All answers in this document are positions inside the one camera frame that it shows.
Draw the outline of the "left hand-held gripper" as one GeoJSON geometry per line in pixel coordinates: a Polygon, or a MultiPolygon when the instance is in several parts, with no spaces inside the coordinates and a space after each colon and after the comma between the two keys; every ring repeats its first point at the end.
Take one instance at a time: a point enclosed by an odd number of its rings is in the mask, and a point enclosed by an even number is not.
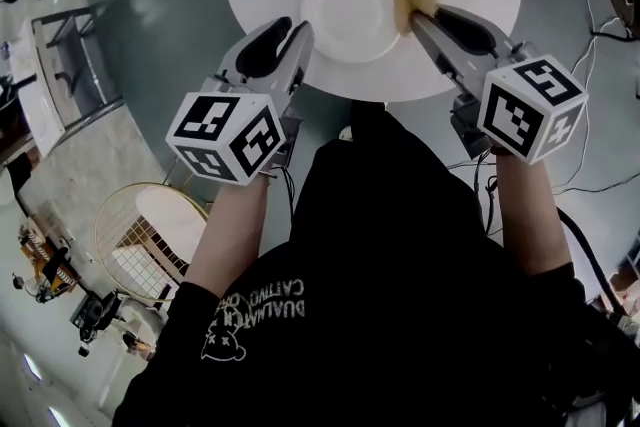
{"type": "Polygon", "coordinates": [[[206,78],[185,95],[166,143],[195,176],[226,184],[246,186],[288,166],[302,119],[278,91],[301,82],[313,46],[309,22],[279,17],[254,29],[222,65],[222,75],[233,70],[253,90],[206,78]]]}

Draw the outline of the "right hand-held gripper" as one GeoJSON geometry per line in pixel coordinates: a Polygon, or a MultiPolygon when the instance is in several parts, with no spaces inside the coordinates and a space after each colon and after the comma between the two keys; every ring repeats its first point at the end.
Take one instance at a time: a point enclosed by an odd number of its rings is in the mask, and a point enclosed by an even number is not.
{"type": "Polygon", "coordinates": [[[450,122],[468,155],[501,146],[534,164],[565,146],[585,112],[584,86],[553,56],[509,45],[493,22],[454,6],[414,11],[410,27],[441,74],[461,90],[450,122]]]}

